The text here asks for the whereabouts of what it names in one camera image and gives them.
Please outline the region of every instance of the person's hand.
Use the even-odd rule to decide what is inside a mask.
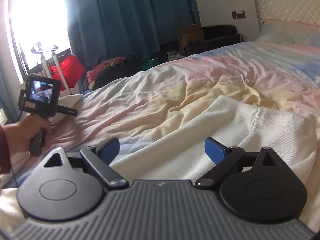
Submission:
[[[33,138],[41,128],[44,128],[47,133],[51,133],[50,125],[49,120],[39,115],[27,114],[19,122],[3,126],[10,155],[29,151],[31,138]]]

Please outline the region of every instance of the bed headboard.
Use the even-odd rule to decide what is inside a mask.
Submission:
[[[320,25],[320,0],[255,0],[259,27],[265,19]]]

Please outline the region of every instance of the wall socket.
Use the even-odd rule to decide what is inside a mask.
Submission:
[[[233,18],[233,19],[245,19],[244,10],[241,10],[241,11],[233,11],[233,12],[232,12],[232,18]]]
[[[1,108],[0,109],[0,125],[5,125],[5,123],[8,121],[7,116],[4,113],[4,110]]]

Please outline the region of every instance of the camera grip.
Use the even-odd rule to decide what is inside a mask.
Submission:
[[[30,156],[38,157],[41,155],[42,141],[45,135],[44,128],[30,140]]]

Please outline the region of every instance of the paper bag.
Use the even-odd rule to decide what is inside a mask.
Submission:
[[[180,29],[177,31],[178,44],[180,53],[184,54],[184,48],[191,43],[204,41],[203,30],[200,30],[195,24],[189,28]]]

